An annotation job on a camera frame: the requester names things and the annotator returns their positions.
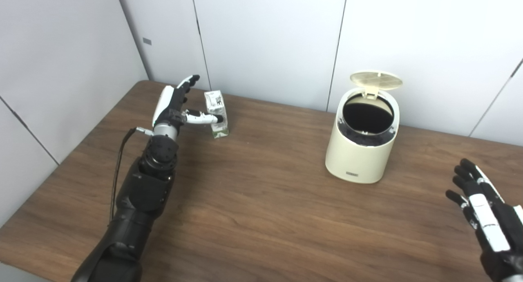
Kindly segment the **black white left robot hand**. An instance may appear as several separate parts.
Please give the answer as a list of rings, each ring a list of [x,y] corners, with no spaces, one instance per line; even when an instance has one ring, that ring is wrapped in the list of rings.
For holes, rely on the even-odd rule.
[[[164,87],[153,115],[153,128],[162,123],[180,127],[187,123],[217,124],[225,122],[225,117],[220,114],[190,109],[182,110],[183,104],[187,102],[186,94],[190,92],[199,79],[199,75],[191,75],[175,87],[170,85]]]

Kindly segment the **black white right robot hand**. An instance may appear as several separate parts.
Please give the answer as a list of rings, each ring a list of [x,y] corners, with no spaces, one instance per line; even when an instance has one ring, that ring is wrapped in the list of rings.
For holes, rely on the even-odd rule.
[[[523,279],[522,207],[507,204],[495,185],[469,159],[454,167],[454,185],[461,192],[446,191],[473,228],[481,248],[480,262],[493,282]]]

